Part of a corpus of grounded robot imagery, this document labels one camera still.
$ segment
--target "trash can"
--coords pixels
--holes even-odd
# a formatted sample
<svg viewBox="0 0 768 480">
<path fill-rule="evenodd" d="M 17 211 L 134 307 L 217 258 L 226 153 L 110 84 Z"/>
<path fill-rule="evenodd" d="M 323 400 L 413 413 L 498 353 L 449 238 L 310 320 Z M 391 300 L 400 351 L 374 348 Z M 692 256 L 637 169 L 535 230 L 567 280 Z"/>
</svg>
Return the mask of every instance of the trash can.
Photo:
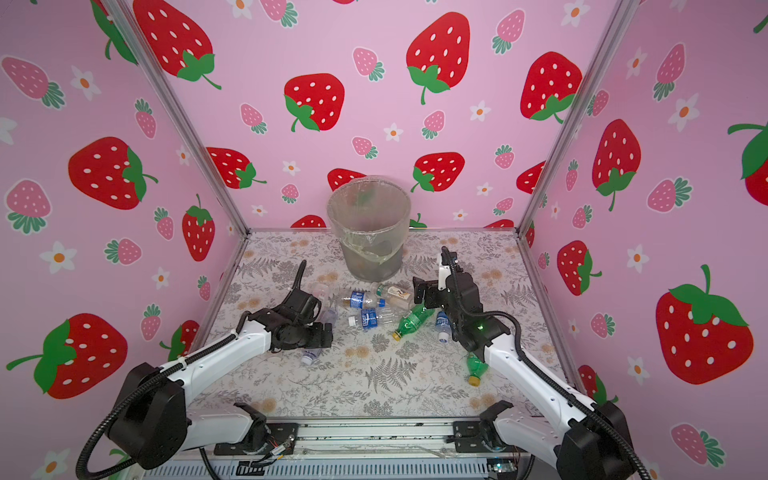
<svg viewBox="0 0 768 480">
<path fill-rule="evenodd" d="M 346 266 L 366 282 L 387 280 L 400 269 L 410 216 L 406 191 L 382 177 L 352 180 L 328 200 L 328 217 Z"/>
</svg>

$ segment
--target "wire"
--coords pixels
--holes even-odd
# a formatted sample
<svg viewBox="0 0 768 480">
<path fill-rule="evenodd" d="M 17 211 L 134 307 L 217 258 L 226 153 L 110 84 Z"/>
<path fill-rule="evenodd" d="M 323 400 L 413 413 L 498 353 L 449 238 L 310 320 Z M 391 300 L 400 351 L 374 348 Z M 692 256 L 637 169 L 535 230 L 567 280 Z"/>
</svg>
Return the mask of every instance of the wire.
<svg viewBox="0 0 768 480">
<path fill-rule="evenodd" d="M 521 346 L 521 338 L 522 338 L 522 331 L 520 328 L 520 322 L 514 318 L 512 315 L 506 312 L 502 312 L 501 310 L 491 310 L 488 312 L 483 313 L 472 313 L 469 312 L 465 307 L 464 303 L 462 302 L 461 294 L 458 291 L 458 276 L 456 274 L 456 265 L 451 257 L 451 252 L 448 250 L 448 247 L 442 248 L 442 259 L 444 262 L 448 264 L 448 268 L 451 270 L 451 277 L 453 278 L 453 296 L 456 300 L 456 306 L 458 309 L 464 314 L 464 316 L 467 316 L 469 318 L 487 318 L 489 316 L 503 316 L 504 318 L 508 319 L 510 322 L 512 322 L 512 325 L 515 326 L 515 352 L 518 354 L 518 358 L 531 370 L 533 370 L 533 373 L 535 373 L 539 378 L 544 380 L 544 382 L 549 385 L 555 392 L 560 394 L 563 398 L 568 400 L 573 406 L 575 406 L 580 412 L 584 413 L 591 421 L 595 422 L 603 431 L 605 431 L 611 439 L 616 442 L 616 444 L 619 446 L 621 450 L 624 451 L 624 453 L 627 454 L 629 457 L 629 462 L 632 464 L 634 469 L 637 471 L 637 473 L 640 475 L 640 478 L 642 480 L 651 480 L 650 475 L 648 475 L 648 471 L 645 469 L 645 466 L 643 465 L 643 462 L 640 460 L 640 458 L 637 456 L 637 453 L 634 452 L 632 449 L 632 445 L 627 442 L 624 437 L 621 436 L 619 432 L 616 431 L 616 429 L 608 423 L 603 417 L 598 415 L 594 410 L 590 409 L 585 404 L 578 401 L 578 399 L 569 391 L 564 389 L 560 386 L 559 383 L 555 382 L 549 375 L 545 374 L 541 371 L 541 369 L 536 366 L 535 363 L 531 361 L 531 359 L 528 358 L 527 355 L 525 355 L 525 352 L 522 349 Z"/>
</svg>

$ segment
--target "pink wallpaper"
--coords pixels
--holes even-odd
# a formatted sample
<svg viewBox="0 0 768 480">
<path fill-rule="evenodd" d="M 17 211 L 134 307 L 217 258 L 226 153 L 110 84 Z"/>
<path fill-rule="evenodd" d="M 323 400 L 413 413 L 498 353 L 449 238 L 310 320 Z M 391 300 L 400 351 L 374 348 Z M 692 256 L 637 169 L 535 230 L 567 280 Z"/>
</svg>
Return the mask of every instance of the pink wallpaper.
<svg viewBox="0 0 768 480">
<path fill-rule="evenodd" d="M 614 3 L 133 7 L 250 226 L 324 226 L 385 174 L 417 226 L 483 227 L 519 222 Z"/>
<path fill-rule="evenodd" d="M 127 372 L 184 351 L 237 245 L 116 32 L 90 2 L 0 19 L 4 478 L 74 479 Z"/>
<path fill-rule="evenodd" d="M 589 393 L 653 478 L 759 478 L 765 2 L 642 4 L 535 218 Z"/>
</svg>

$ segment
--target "floral tablecloth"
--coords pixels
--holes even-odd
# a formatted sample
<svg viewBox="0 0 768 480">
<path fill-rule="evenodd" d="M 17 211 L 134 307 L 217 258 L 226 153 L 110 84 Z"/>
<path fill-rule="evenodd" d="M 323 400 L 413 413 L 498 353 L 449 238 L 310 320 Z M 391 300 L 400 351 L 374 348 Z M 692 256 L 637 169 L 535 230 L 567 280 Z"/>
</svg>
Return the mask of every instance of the floral tablecloth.
<svg viewBox="0 0 768 480">
<path fill-rule="evenodd" d="M 515 315 L 522 325 L 523 345 L 562 376 L 511 232 L 412 230 L 402 269 L 390 281 L 411 289 L 414 275 L 436 278 L 442 245 L 458 252 L 460 264 L 480 287 L 485 309 Z M 304 286 L 316 281 L 350 289 L 366 286 L 346 270 L 329 231 L 254 232 L 208 341 L 232 329 L 244 310 L 278 304 L 302 259 L 308 262 Z M 474 416 L 498 400 L 534 408 L 492 370 L 479 387 L 470 386 L 466 351 L 458 343 L 437 341 L 434 316 L 417 333 L 396 342 L 393 328 L 348 327 L 345 319 L 351 314 L 342 309 L 333 347 L 313 366 L 300 365 L 300 350 L 266 353 L 216 381 L 190 407 L 246 402 L 270 417 Z"/>
</svg>

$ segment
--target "green plastic bottle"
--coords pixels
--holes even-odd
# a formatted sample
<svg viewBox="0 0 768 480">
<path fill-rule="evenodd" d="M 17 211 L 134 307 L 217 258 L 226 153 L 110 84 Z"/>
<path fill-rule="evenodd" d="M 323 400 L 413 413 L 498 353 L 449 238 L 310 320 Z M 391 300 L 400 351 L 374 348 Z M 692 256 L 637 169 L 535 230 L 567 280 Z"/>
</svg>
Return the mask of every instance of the green plastic bottle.
<svg viewBox="0 0 768 480">
<path fill-rule="evenodd" d="M 488 363 L 482 362 L 474 353 L 467 357 L 467 367 L 469 368 L 469 385 L 480 386 L 480 377 L 488 370 Z"/>
<path fill-rule="evenodd" d="M 397 327 L 397 330 L 392 332 L 392 337 L 399 342 L 403 335 L 414 333 L 418 330 L 434 312 L 435 309 L 426 309 L 423 304 L 414 306 L 411 309 L 411 313 L 400 320 L 400 325 Z"/>
</svg>

